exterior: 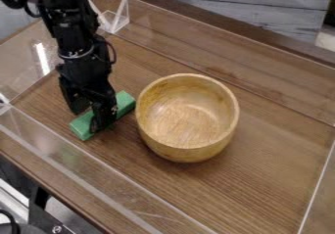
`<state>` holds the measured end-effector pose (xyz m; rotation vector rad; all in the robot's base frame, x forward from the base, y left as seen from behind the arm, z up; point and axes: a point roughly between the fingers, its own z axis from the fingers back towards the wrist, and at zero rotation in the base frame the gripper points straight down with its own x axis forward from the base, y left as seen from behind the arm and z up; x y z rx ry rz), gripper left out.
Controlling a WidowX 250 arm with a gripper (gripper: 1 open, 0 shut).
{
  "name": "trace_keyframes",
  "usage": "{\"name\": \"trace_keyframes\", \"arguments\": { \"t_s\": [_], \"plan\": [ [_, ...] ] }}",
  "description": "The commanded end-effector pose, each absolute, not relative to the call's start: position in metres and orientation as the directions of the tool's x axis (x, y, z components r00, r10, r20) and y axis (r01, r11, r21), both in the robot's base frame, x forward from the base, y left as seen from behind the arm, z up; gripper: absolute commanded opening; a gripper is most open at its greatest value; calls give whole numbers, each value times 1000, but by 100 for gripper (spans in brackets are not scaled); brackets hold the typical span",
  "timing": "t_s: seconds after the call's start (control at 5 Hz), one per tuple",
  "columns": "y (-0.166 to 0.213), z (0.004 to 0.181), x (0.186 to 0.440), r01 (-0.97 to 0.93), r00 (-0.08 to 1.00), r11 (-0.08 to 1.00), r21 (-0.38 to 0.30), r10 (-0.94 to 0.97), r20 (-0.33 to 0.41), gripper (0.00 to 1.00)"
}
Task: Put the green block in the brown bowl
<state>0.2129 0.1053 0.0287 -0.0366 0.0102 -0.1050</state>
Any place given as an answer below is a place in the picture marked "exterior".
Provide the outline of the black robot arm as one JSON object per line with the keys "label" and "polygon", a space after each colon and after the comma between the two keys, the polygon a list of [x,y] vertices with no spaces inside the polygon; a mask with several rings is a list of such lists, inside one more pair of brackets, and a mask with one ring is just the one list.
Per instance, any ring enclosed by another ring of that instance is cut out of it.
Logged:
{"label": "black robot arm", "polygon": [[0,0],[40,18],[57,43],[59,86],[73,114],[91,110],[89,131],[116,120],[116,94],[108,82],[116,52],[97,34],[99,15],[89,0]]}

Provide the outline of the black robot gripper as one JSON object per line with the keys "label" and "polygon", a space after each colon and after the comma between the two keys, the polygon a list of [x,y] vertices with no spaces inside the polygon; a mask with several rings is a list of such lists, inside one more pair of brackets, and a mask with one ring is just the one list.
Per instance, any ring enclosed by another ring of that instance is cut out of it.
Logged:
{"label": "black robot gripper", "polygon": [[104,130],[116,121],[115,91],[108,82],[113,63],[107,46],[96,45],[88,55],[65,59],[56,67],[59,86],[71,112],[79,115],[93,104],[92,133]]}

